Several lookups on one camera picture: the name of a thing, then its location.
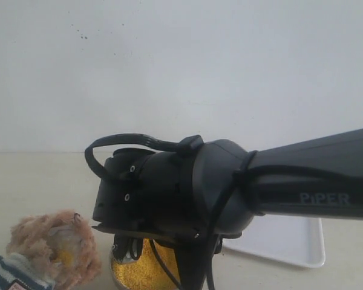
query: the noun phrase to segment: white table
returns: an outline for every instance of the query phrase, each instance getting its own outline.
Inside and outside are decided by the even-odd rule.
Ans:
[[[82,154],[0,154],[0,254],[10,227],[23,216],[74,208],[90,218],[98,186]],[[217,289],[363,289],[363,221],[323,223],[327,261],[322,268],[299,269],[224,251],[214,260]],[[113,237],[96,232],[96,240],[104,271],[81,289],[113,289],[107,267]]]

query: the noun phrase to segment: gold container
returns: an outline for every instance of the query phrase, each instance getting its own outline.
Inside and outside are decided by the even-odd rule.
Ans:
[[[156,244],[165,265],[178,276],[177,263],[174,250]],[[112,250],[110,251],[110,271],[114,283],[119,290],[174,290],[175,284],[166,275],[152,252],[149,240],[145,239],[143,252],[139,261],[128,264],[118,264]]]

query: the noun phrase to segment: black strap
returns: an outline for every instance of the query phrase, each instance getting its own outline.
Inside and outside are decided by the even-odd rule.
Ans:
[[[176,152],[178,143],[162,141],[155,139],[151,136],[144,134],[117,134],[110,135],[100,138],[94,141],[85,150],[85,159],[91,171],[94,172],[99,178],[106,182],[118,183],[119,179],[116,176],[110,174],[103,165],[101,165],[94,156],[93,149],[97,147],[113,146],[113,145],[127,145],[135,144],[146,146],[153,150],[166,151],[166,152]]]

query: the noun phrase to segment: stuffed toy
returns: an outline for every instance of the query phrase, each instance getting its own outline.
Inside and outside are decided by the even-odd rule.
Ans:
[[[69,290],[92,281],[101,261],[91,227],[75,211],[23,218],[0,256],[0,290]]]

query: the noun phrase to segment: fluffy fur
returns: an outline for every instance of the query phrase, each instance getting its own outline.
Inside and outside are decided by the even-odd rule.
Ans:
[[[51,228],[72,225],[80,242],[73,240],[78,263],[66,267],[53,260],[56,250],[49,243]],[[101,271],[101,261],[91,227],[85,219],[73,210],[64,210],[55,214],[29,216],[11,229],[11,241],[7,245],[7,254],[19,253],[25,256],[41,278],[49,277],[56,282],[55,290],[68,290],[73,286],[92,281]]]

